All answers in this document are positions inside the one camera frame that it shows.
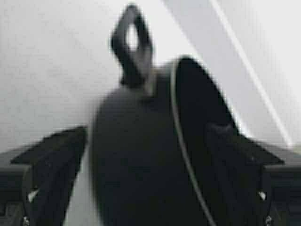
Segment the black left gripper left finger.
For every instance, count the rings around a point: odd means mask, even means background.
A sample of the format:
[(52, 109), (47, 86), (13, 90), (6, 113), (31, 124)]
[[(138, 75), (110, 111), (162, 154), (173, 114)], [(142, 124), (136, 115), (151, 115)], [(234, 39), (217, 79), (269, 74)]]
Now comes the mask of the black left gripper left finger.
[(62, 226), (87, 143), (87, 128), (55, 132), (17, 150), (10, 160), (24, 166), (21, 191), (31, 226)]

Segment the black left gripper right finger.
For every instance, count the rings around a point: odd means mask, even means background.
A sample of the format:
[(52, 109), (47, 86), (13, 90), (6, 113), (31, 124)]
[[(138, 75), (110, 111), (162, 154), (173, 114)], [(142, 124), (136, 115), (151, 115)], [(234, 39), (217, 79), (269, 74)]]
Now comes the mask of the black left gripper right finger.
[(284, 161), (244, 137), (230, 125), (206, 127), (217, 192), (214, 207), (219, 222), (227, 226), (274, 226), (272, 185), (267, 167)]

